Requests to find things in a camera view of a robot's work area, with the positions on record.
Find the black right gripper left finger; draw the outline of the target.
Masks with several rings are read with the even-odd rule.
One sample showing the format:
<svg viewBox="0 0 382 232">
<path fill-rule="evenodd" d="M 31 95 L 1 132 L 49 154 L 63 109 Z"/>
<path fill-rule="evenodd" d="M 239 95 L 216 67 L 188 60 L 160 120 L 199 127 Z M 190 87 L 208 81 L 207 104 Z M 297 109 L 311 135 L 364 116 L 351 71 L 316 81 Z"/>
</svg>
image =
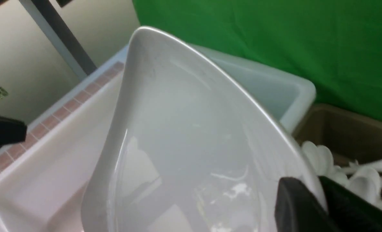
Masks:
<svg viewBox="0 0 382 232">
<path fill-rule="evenodd" d="M 340 232 L 300 180 L 281 178 L 274 213 L 278 232 Z"/>
</svg>

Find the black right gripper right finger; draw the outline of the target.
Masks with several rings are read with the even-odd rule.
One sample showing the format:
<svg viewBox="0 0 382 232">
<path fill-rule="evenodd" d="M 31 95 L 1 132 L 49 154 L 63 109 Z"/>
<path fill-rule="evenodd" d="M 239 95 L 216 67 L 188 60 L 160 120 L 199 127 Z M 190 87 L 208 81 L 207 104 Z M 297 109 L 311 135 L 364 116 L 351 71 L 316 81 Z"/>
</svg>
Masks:
<svg viewBox="0 0 382 232">
<path fill-rule="evenodd" d="M 325 176 L 319 176 L 329 217 L 343 232 L 382 232 L 382 210 Z"/>
</svg>

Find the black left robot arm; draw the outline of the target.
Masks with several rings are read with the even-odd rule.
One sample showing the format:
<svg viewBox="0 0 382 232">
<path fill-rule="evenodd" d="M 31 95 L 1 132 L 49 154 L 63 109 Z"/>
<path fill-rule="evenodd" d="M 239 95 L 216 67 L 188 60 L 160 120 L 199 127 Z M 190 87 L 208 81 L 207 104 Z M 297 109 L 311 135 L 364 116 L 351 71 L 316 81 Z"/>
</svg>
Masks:
<svg viewBox="0 0 382 232">
<path fill-rule="evenodd" d="M 25 141 L 27 125 L 20 120 L 0 116 L 0 148 Z"/>
</svg>

